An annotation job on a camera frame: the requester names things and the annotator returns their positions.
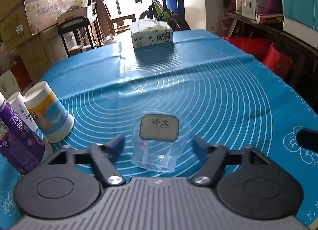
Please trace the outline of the tall purple paper cup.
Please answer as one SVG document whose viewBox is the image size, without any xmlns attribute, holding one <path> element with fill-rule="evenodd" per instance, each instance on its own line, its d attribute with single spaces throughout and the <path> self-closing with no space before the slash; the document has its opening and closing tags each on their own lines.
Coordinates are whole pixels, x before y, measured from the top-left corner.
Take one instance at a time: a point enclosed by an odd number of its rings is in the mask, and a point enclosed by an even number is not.
<svg viewBox="0 0 318 230">
<path fill-rule="evenodd" d="M 1 154 L 26 175 L 52 155 L 52 147 L 41 139 L 1 96 Z"/>
</svg>

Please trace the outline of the orange and blue paper cup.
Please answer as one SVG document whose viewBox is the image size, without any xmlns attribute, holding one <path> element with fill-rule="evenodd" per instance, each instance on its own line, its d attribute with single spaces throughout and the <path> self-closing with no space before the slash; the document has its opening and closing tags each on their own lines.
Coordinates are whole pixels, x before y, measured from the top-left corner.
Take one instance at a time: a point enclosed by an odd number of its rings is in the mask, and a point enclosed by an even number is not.
<svg viewBox="0 0 318 230">
<path fill-rule="evenodd" d="M 26 92 L 24 104 L 47 142 L 60 142 L 71 132 L 74 117 L 46 81 L 35 84 Z"/>
</svg>

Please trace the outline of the white green carton box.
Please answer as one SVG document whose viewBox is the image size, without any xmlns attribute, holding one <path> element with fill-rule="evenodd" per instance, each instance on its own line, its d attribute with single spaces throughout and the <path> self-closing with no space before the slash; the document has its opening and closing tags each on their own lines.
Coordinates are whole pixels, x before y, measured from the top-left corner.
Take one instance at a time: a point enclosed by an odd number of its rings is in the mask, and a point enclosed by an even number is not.
<svg viewBox="0 0 318 230">
<path fill-rule="evenodd" d="M 256 19 L 257 0 L 236 0 L 236 14 L 242 17 Z"/>
</svg>

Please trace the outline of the black bicycle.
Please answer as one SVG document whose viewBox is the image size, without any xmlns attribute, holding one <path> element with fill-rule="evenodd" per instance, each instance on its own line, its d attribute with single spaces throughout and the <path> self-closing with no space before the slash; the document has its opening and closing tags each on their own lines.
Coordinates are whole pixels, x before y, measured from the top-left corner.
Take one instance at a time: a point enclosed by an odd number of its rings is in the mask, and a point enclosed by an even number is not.
<svg viewBox="0 0 318 230">
<path fill-rule="evenodd" d="M 134 1 L 136 3 L 141 3 L 143 0 Z M 146 18 L 166 22 L 173 31 L 190 30 L 190 27 L 184 17 L 167 8 L 166 0 L 151 0 L 149 8 L 139 17 L 139 19 Z"/>
</svg>

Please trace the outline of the clear plastic cup with label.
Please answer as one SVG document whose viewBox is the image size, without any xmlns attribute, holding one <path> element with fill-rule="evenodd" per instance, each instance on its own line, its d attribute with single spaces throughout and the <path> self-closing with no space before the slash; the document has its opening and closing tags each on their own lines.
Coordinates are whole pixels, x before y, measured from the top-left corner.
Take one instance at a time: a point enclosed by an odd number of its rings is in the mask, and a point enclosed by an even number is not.
<svg viewBox="0 0 318 230">
<path fill-rule="evenodd" d="M 132 164 L 150 171 L 174 172 L 189 139 L 190 124 L 181 116 L 145 110 L 133 116 Z"/>
</svg>

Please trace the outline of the black metal rack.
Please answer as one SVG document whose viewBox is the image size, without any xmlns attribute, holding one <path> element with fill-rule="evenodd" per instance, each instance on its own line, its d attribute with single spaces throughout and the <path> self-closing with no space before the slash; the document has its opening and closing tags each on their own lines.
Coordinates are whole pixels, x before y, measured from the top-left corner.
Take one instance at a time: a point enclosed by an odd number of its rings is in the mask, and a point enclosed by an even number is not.
<svg viewBox="0 0 318 230">
<path fill-rule="evenodd" d="M 60 14 L 57 17 L 58 34 L 60 35 L 68 57 L 71 57 L 71 50 L 66 44 L 65 34 L 73 33 L 76 41 L 75 47 L 80 48 L 82 52 L 83 40 L 80 33 L 82 28 L 85 29 L 91 49 L 102 46 L 102 33 L 100 30 L 98 16 L 96 11 L 96 2 L 85 8 L 75 9 L 68 13 Z"/>
</svg>

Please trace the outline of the white tissue pack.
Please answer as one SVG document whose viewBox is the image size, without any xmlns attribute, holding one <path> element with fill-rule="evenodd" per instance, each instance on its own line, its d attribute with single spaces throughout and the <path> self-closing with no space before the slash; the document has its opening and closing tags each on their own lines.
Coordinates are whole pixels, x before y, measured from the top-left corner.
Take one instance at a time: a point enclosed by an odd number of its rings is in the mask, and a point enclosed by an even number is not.
<svg viewBox="0 0 318 230">
<path fill-rule="evenodd" d="M 140 19 L 129 28 L 134 49 L 173 42 L 173 29 L 163 21 Z"/>
</svg>

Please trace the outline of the blue silicone baking mat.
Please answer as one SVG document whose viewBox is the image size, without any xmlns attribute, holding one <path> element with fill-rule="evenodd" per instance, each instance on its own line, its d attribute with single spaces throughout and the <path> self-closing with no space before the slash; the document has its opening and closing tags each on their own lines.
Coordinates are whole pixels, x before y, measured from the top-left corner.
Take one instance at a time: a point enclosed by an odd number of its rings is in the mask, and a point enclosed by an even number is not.
<svg viewBox="0 0 318 230">
<path fill-rule="evenodd" d="M 205 30 L 134 49 L 130 40 L 84 52 L 44 74 L 74 117 L 53 159 L 21 176 L 1 159 L 2 229 L 317 229 L 317 152 L 296 140 L 317 114 L 254 56 Z M 190 124 L 174 172 L 132 164 L 133 116 L 161 110 Z M 88 149 L 124 136 L 103 186 Z M 192 180 L 198 135 L 227 148 L 216 186 Z"/>
</svg>

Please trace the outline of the white chest freezer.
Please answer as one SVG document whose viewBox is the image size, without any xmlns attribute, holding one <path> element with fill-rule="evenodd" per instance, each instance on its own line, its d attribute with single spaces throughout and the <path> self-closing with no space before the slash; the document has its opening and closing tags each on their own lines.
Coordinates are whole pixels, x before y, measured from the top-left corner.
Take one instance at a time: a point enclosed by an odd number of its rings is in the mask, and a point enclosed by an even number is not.
<svg viewBox="0 0 318 230">
<path fill-rule="evenodd" d="M 219 37 L 223 29 L 224 0 L 184 0 L 185 19 L 192 30 L 207 30 Z"/>
</svg>

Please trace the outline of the large cardboard box top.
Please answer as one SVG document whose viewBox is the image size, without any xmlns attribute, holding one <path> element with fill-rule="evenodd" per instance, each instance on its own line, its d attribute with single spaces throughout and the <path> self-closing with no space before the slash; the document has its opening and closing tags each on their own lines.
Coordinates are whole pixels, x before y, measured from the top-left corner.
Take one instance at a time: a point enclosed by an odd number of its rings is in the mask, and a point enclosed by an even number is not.
<svg viewBox="0 0 318 230">
<path fill-rule="evenodd" d="M 1 38 L 12 50 L 57 23 L 63 0 L 1 0 Z"/>
</svg>

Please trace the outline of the lower cardboard box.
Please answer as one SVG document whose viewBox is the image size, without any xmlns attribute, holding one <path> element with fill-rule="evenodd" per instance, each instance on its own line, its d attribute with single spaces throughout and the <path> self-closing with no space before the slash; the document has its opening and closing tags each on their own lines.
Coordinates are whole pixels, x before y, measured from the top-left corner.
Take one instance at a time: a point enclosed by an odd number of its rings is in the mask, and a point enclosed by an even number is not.
<svg viewBox="0 0 318 230">
<path fill-rule="evenodd" d="M 33 83 L 40 81 L 52 65 L 68 58 L 57 25 L 33 36 L 17 50 Z"/>
</svg>

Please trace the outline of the white purple paper cup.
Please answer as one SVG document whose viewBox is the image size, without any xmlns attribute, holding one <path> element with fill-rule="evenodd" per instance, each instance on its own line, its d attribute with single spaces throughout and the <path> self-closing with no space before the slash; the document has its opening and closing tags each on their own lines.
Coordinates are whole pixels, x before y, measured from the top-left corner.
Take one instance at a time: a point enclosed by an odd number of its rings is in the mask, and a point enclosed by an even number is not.
<svg viewBox="0 0 318 230">
<path fill-rule="evenodd" d="M 34 132 L 38 130 L 38 126 L 29 113 L 29 110 L 25 106 L 24 97 L 21 95 L 20 92 L 16 92 L 11 95 L 8 98 L 8 103 L 31 130 L 33 130 Z"/>
</svg>

